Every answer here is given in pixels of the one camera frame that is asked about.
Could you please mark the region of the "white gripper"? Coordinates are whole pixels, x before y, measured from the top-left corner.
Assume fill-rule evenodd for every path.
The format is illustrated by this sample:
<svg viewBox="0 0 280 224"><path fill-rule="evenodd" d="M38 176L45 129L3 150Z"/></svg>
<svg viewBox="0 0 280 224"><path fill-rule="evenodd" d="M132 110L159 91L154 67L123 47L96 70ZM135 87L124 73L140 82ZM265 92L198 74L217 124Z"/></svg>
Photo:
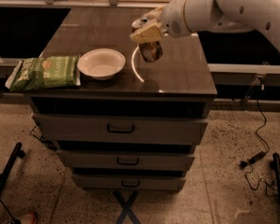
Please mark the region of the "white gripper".
<svg viewBox="0 0 280 224"><path fill-rule="evenodd" d="M136 29L130 39L136 44L161 41L164 37L163 26L171 37L190 35L185 20L185 4L187 0L172 0L165 7L156 7L132 23Z"/></svg>

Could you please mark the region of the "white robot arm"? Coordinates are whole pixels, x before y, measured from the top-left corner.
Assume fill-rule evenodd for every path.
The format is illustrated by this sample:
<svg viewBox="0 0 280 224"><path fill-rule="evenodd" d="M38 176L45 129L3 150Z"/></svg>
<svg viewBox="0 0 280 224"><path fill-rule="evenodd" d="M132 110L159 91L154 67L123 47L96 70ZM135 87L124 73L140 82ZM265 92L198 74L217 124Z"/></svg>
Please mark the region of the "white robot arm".
<svg viewBox="0 0 280 224"><path fill-rule="evenodd" d="M280 0L171 0L133 22L131 40L157 42L165 35L256 30L280 53Z"/></svg>

